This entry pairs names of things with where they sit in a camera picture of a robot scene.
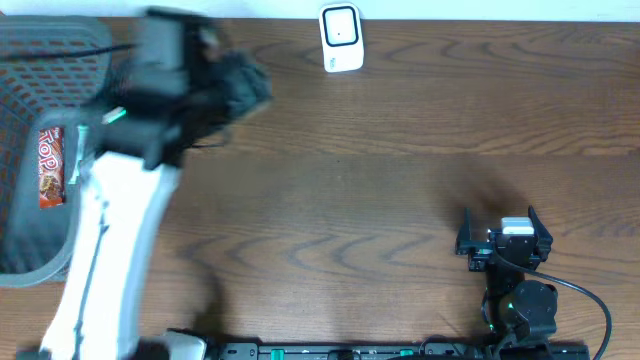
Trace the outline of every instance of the red wrapper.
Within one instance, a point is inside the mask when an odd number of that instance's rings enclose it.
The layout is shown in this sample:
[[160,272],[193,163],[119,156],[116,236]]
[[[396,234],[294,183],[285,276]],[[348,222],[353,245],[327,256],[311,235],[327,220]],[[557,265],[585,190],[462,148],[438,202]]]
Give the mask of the red wrapper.
[[38,139],[40,209],[64,204],[64,129],[40,130]]

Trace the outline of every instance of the black cable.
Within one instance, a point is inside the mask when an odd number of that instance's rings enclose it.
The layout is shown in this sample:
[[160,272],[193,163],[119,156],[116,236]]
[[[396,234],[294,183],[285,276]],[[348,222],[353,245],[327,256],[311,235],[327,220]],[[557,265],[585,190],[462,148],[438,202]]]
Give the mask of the black cable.
[[592,293],[591,291],[578,286],[576,284],[570,283],[566,280],[562,280],[559,279],[557,277],[553,277],[551,275],[547,275],[547,274],[542,274],[539,273],[537,271],[534,270],[529,270],[527,268],[524,268],[522,266],[518,266],[510,261],[508,261],[507,259],[503,258],[500,254],[498,254],[497,249],[494,247],[493,249],[493,254],[495,255],[495,258],[498,259],[498,262],[500,262],[502,265],[511,268],[512,270],[516,270],[516,271],[521,271],[525,274],[529,274],[532,276],[536,276],[539,277],[541,279],[545,279],[548,281],[553,281],[555,283],[558,283],[560,285],[566,286],[569,289],[573,289],[581,294],[584,294],[586,296],[588,296],[589,298],[591,298],[591,300],[595,301],[596,304],[598,304],[600,306],[600,308],[602,309],[602,312],[604,313],[604,317],[606,319],[606,330],[604,332],[604,339],[602,340],[602,344],[600,345],[600,348],[598,349],[598,352],[596,353],[596,355],[593,357],[593,360],[600,360],[600,358],[602,357],[602,355],[604,355],[604,352],[607,350],[607,345],[609,345],[609,339],[611,338],[611,331],[613,329],[613,320],[611,320],[611,313],[609,312],[609,309],[607,308],[607,305],[604,303],[604,301],[602,301],[598,296],[596,296],[594,293]]
[[116,51],[130,50],[136,47],[134,44],[121,44],[105,48],[84,50],[70,53],[51,53],[51,54],[11,54],[0,57],[0,62],[28,61],[28,60],[48,60],[63,58],[81,58],[87,56],[95,56]]
[[458,353],[458,356],[462,357],[462,352],[460,352],[460,350],[458,349],[458,347],[456,346],[456,344],[454,344],[453,342],[451,342],[449,340],[449,338],[447,338],[444,335],[431,335],[428,338],[424,339],[424,341],[422,342],[422,344],[420,344],[420,347],[418,348],[418,355],[423,355],[427,349],[426,349],[426,345],[433,342],[433,339],[444,339],[446,341],[445,344],[449,344],[453,347],[453,349],[456,351],[456,353]]

